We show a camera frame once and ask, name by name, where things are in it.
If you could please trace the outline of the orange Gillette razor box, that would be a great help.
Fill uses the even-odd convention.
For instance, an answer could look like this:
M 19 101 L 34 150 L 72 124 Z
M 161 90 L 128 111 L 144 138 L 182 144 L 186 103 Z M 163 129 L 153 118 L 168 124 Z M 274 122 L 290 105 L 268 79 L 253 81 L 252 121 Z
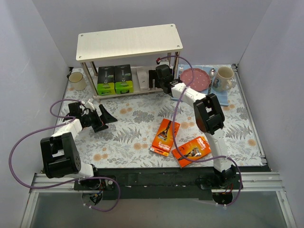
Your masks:
M 181 145 L 179 150 L 184 157 L 194 161 L 199 160 L 211 153 L 210 145 L 203 136 L 199 136 Z M 192 161 L 188 161 L 187 159 L 183 158 L 178 153 L 177 149 L 172 150 L 171 153 L 181 168 L 192 164 Z
M 173 146 L 173 135 L 177 135 L 179 128 L 179 123 L 175 123 L 174 127 L 172 127 L 171 120 L 163 119 L 152 142 L 150 151 L 165 157 L 169 156 Z

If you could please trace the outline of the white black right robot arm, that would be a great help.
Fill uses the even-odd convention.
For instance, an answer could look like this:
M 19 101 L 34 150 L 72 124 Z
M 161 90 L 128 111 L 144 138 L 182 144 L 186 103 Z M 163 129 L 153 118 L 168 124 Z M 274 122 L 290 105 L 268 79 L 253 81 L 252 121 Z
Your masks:
M 221 189 L 227 188 L 236 176 L 236 166 L 228 158 L 223 136 L 225 117 L 217 96 L 197 92 L 180 79 L 175 79 L 168 65 L 159 65 L 155 70 L 150 70 L 149 78 L 154 80 L 155 85 L 164 93 L 179 98 L 178 103 L 182 101 L 194 109 L 196 124 L 210 145 L 215 184 Z

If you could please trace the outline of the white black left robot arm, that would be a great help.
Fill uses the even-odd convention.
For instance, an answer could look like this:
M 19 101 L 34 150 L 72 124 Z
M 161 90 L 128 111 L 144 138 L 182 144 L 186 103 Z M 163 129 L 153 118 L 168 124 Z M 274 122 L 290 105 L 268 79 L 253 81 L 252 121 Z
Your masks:
M 107 124 L 117 122 L 103 105 L 99 105 L 101 115 L 91 102 L 68 105 L 66 125 L 50 137 L 40 141 L 44 171 L 48 178 L 71 177 L 80 179 L 80 184 L 91 190 L 102 188 L 104 181 L 98 176 L 98 169 L 81 161 L 75 138 L 84 129 L 91 127 L 95 133 L 109 128 Z

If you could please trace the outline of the green black razor box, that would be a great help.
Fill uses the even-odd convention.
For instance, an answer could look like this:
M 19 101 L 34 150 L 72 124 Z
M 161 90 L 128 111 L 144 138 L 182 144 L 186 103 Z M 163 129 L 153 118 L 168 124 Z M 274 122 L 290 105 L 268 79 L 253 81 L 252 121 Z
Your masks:
M 101 66 L 98 68 L 97 92 L 99 95 L 116 94 L 114 66 Z
M 114 80 L 117 94 L 133 93 L 133 77 L 129 64 L 114 67 Z

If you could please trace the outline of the white cosmetic box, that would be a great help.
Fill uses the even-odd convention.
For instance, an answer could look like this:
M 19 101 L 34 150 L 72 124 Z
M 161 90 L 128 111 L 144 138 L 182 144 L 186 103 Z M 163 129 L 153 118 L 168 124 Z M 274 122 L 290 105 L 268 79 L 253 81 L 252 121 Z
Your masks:
M 138 76 L 138 81 L 139 81 L 139 86 L 140 90 L 148 90 L 149 89 L 149 77 L 148 73 L 144 68 L 137 68 L 136 69 L 137 76 Z

